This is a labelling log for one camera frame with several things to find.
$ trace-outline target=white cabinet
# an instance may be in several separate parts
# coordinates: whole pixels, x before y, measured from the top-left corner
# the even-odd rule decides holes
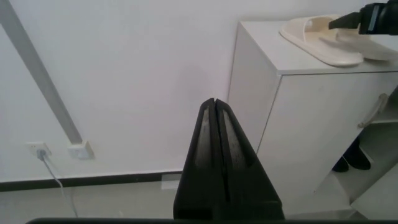
[[[307,212],[348,209],[344,192],[319,191],[342,192],[331,168],[397,87],[398,63],[331,67],[283,39],[283,23],[239,24],[228,103],[285,213],[305,212],[309,201],[324,204]]]
[[[398,165],[381,177],[353,204],[366,218],[372,220],[398,219]]]
[[[258,151],[285,201],[317,189],[361,132],[358,124],[390,95],[398,73],[282,78]]]

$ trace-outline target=power plug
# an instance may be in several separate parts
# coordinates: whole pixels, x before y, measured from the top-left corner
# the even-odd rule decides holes
[[[40,159],[41,161],[44,161],[45,156],[47,156],[47,152],[44,149],[38,149],[36,151],[37,158]]]

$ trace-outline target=white wall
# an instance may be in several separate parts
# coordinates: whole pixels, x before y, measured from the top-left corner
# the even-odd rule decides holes
[[[50,178],[22,147],[28,140],[49,144],[64,177],[181,170],[201,102],[228,95],[240,19],[344,14],[372,1],[11,2],[96,159],[69,158],[2,30],[0,182]]]

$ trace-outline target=power cord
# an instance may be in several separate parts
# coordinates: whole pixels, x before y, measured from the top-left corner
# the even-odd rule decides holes
[[[68,200],[67,196],[65,195],[65,192],[63,191],[63,185],[62,185],[62,183],[54,176],[54,174],[52,173],[52,171],[51,171],[49,165],[48,165],[47,162],[45,161],[45,157],[46,157],[46,155],[47,155],[47,152],[46,152],[44,149],[38,149],[38,150],[36,151],[36,153],[37,153],[37,158],[40,159],[40,160],[44,163],[44,165],[46,166],[47,170],[50,172],[52,178],[54,178],[54,180],[55,180],[55,181],[59,184],[59,186],[61,187],[62,196],[64,197],[65,201],[67,202],[67,204],[70,206],[70,208],[71,208],[72,211],[74,212],[75,217],[78,218],[77,210],[76,210],[76,208],[75,208],[75,205],[73,204],[73,202],[72,202],[71,200]]]

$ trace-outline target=black object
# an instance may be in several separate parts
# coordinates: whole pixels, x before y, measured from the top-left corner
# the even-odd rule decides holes
[[[231,108],[199,110],[174,201],[174,219],[283,220],[282,203]]]
[[[343,157],[341,157],[335,166],[332,168],[333,171],[335,172],[347,172],[349,169],[348,163],[344,160]]]
[[[329,29],[357,29],[359,34],[398,35],[398,0],[367,4],[359,12],[329,22]]]
[[[123,174],[123,175],[107,175],[99,177],[76,177],[59,179],[64,187],[81,187],[105,184],[126,184],[139,182],[161,181],[163,175],[181,174],[176,172],[158,172],[150,174]],[[48,180],[23,180],[14,182],[1,182],[0,192],[8,192],[15,190],[34,190],[49,189],[60,187],[53,179]]]
[[[350,166],[356,169],[369,170],[371,168],[371,163],[359,148],[359,138],[354,140],[347,151],[343,154],[343,157]]]

